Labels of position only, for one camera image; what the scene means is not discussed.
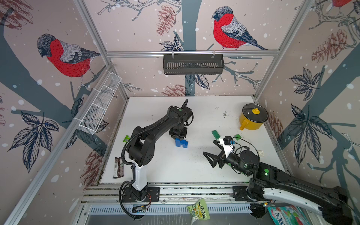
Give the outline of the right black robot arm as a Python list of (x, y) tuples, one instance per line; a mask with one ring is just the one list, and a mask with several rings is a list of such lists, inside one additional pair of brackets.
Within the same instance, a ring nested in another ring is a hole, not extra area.
[(321, 187), (298, 179), (261, 162), (260, 157), (248, 147), (236, 153), (230, 140), (215, 140), (214, 144), (221, 150), (218, 155), (203, 153), (212, 167), (228, 165), (235, 172), (250, 178), (247, 186), (232, 188), (236, 201), (278, 201), (312, 211), (331, 225), (353, 224), (353, 213), (344, 188)]

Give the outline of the green snack bag front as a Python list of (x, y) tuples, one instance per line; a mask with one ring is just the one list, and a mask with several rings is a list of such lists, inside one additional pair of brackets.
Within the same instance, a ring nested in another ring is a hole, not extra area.
[(209, 220), (210, 214), (204, 199), (198, 200), (196, 203), (187, 206), (187, 210), (191, 215), (191, 224), (198, 220)]

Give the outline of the green snack packet on table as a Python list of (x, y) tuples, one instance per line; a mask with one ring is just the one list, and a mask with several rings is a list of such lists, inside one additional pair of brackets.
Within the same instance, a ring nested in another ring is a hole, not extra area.
[(125, 138), (123, 139), (124, 143), (127, 143), (130, 140), (130, 136), (126, 135)]

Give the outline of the long blue lego brick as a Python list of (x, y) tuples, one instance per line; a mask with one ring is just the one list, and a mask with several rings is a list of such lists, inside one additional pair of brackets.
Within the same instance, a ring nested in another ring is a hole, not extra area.
[(176, 147), (182, 147), (182, 148), (188, 148), (188, 141), (186, 141), (185, 139), (176, 138), (175, 139), (175, 146)]

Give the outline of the yellow pot with glass lid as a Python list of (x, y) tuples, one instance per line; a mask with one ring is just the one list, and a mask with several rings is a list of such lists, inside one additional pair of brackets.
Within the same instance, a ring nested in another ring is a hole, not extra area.
[(240, 130), (257, 130), (269, 118), (267, 110), (259, 104), (249, 103), (242, 108), (239, 117)]

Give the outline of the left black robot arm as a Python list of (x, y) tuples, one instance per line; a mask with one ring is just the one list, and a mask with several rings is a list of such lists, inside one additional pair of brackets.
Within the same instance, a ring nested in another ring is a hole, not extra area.
[(133, 190), (143, 192), (147, 186), (146, 166), (155, 154), (156, 141), (166, 132), (173, 139), (184, 140), (188, 126), (194, 119), (192, 109), (187, 107), (186, 100), (181, 107), (171, 106), (167, 114), (157, 122), (146, 126), (137, 126), (124, 145), (121, 158), (125, 165), (132, 169), (132, 180), (125, 181)]

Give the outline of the colourful wipes pack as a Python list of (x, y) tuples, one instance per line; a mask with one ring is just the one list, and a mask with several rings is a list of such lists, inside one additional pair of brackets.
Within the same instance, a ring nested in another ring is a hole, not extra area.
[(303, 212), (296, 206), (268, 207), (271, 218), (276, 225), (309, 225)]

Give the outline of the small green lego brick right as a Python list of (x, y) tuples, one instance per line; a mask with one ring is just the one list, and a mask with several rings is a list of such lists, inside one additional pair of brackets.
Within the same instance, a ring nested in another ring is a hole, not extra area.
[(236, 140), (240, 140), (242, 137), (241, 137), (239, 134), (237, 134), (237, 135), (234, 136), (234, 138), (235, 138)]

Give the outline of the dark snack bar wrapper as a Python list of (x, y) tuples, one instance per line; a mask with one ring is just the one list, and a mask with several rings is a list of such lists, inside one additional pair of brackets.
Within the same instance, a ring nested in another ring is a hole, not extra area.
[(121, 157), (115, 157), (113, 178), (118, 179), (124, 176), (124, 163)]

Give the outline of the long green lego brick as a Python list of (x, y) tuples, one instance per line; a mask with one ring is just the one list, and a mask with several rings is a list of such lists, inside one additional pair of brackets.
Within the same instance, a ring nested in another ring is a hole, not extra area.
[(218, 140), (220, 138), (220, 134), (217, 130), (213, 130), (211, 133), (214, 136), (215, 140)]

